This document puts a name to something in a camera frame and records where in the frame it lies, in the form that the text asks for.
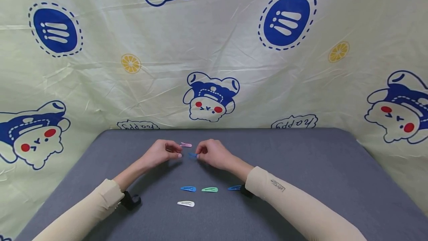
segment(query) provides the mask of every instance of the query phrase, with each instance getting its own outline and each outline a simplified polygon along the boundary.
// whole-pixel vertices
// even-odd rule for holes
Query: forearm
[[[33,241],[81,241],[98,222],[116,209],[123,196],[118,184],[106,179],[54,220]]]
[[[350,222],[314,197],[256,167],[245,188],[271,204],[310,241],[366,241]]]
[[[252,165],[249,165],[239,157],[233,156],[227,163],[226,170],[234,174],[241,181],[245,182],[247,180],[248,174],[251,170],[253,170],[253,168],[254,167]]]
[[[115,181],[119,185],[120,190],[123,193],[131,184],[136,181],[136,179],[138,179],[148,170],[149,168],[146,167],[145,164],[136,161],[128,168],[126,168],[126,170],[122,171],[118,176],[116,176],[113,181]]]

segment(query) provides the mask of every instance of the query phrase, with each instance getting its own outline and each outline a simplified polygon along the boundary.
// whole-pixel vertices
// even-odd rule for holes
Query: black wrist strap
[[[243,184],[243,185],[241,185],[241,188],[240,188],[240,190],[239,190],[243,195],[245,195],[245,196],[247,196],[248,198],[253,198],[253,193],[251,193],[250,191],[248,191],[246,188],[245,188],[245,184]]]
[[[127,210],[131,211],[141,204],[141,197],[139,195],[131,196],[128,191],[124,191],[124,198],[120,204],[123,205]]]

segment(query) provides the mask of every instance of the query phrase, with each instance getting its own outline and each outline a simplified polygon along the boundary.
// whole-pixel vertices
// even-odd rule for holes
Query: blue oval logo
[[[295,42],[309,20],[311,7],[307,0],[279,0],[268,11],[263,26],[266,40],[275,46]]]
[[[71,52],[76,48],[76,27],[73,21],[59,10],[38,9],[34,13],[33,24],[40,41],[52,52]]]

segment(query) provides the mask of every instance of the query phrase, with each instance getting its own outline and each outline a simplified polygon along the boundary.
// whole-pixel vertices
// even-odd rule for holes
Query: blue hair clip
[[[227,188],[229,191],[239,191],[240,190],[241,185],[235,185],[232,187]]]
[[[193,186],[185,186],[185,187],[181,187],[180,189],[184,191],[189,191],[189,192],[196,192],[196,187],[193,187]]]

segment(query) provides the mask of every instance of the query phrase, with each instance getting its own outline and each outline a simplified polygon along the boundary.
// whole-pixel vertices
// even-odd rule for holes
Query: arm
[[[245,188],[271,204],[310,241],[366,241],[361,232],[314,197],[259,167],[233,156],[219,141],[197,148],[198,159],[227,170],[245,182]]]
[[[123,192],[142,174],[169,159],[181,157],[173,141],[157,140],[137,161],[113,180],[104,180],[95,190],[46,227],[33,241],[81,241],[95,225],[112,214]]]

